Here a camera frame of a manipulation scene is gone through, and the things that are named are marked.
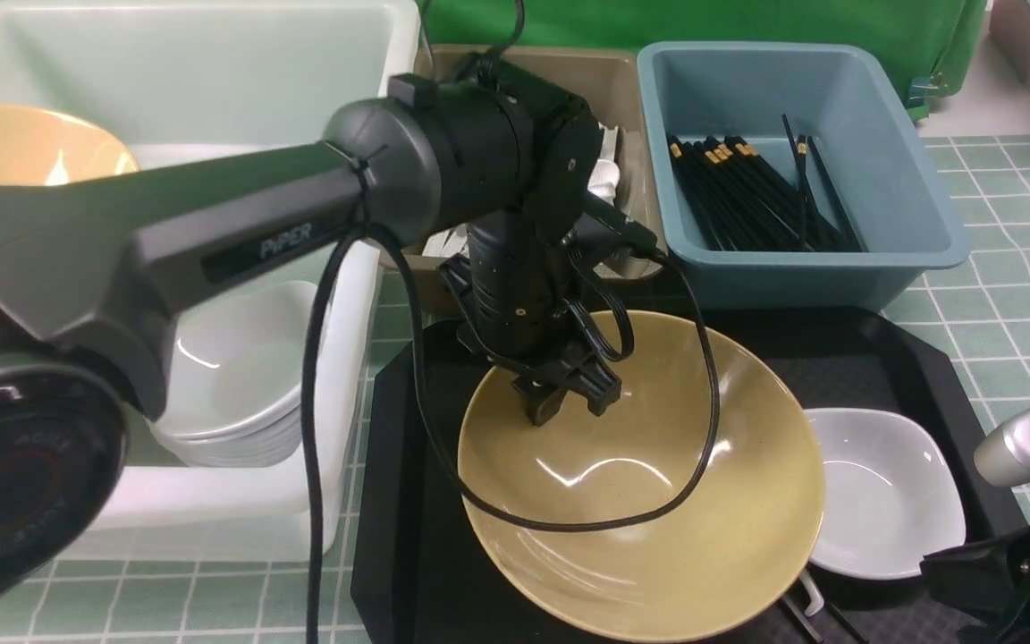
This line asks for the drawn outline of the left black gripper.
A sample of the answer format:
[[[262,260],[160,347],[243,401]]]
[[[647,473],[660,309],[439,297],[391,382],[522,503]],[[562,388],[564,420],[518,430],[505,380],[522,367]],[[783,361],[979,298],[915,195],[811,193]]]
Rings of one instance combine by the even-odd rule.
[[[464,318],[460,340],[514,375],[520,410],[542,427],[566,395],[586,400],[600,416],[621,398],[610,362],[624,359],[583,302],[597,294],[617,325],[621,299],[600,280],[577,243],[543,244],[531,217],[510,209],[467,225],[469,255],[446,260],[440,274]]]

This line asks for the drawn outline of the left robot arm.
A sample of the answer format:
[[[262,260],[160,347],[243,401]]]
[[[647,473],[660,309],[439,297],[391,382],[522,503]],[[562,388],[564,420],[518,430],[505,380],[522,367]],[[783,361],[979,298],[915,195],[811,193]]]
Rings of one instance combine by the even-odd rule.
[[[604,136],[588,102],[518,73],[390,79],[319,142],[66,187],[0,187],[0,597],[97,520],[125,468],[127,409],[166,411],[177,319],[334,245],[388,251],[497,229],[510,273],[568,278]]]

